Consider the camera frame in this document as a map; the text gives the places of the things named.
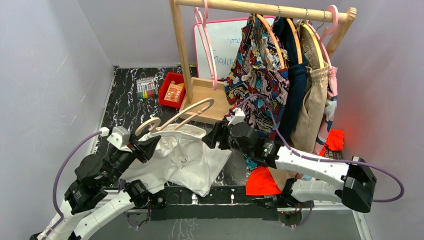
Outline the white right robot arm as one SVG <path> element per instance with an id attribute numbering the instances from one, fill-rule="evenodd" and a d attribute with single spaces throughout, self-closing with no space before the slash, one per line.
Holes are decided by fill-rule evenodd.
<path id="1" fill-rule="evenodd" d="M 217 122 L 201 139 L 209 148 L 234 149 L 263 167 L 292 171 L 311 180 L 288 179 L 282 202 L 288 207 L 308 201 L 342 203 L 360 213 L 369 213 L 377 178 L 361 158 L 336 161 L 286 146 L 281 141 L 259 136 L 245 122 Z"/>

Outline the white shorts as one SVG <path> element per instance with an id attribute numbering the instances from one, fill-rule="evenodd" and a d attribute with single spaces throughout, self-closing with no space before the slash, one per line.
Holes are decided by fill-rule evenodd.
<path id="1" fill-rule="evenodd" d="M 174 127 L 176 124 L 170 124 L 162 131 L 143 135 L 141 141 L 160 137 L 152 158 L 146 163 L 135 160 L 121 178 L 127 182 L 140 180 L 152 194 L 171 182 L 205 197 L 232 151 L 209 148 L 202 142 L 205 129 L 191 124 L 178 130 Z"/>

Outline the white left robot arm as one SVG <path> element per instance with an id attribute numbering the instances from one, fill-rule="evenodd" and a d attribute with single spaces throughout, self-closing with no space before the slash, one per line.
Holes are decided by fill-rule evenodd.
<path id="1" fill-rule="evenodd" d="M 107 188 L 118 183 L 123 173 L 138 160 L 147 163 L 154 155 L 161 137 L 137 140 L 134 134 L 126 144 L 129 151 L 112 147 L 107 157 L 89 154 L 74 170 L 76 180 L 64 194 L 60 206 L 54 204 L 57 215 L 46 229 L 30 236 L 32 240 L 83 240 L 110 220 L 135 207 L 150 209 L 154 202 L 141 180 L 127 181 L 112 200 L 96 208 L 107 195 Z"/>

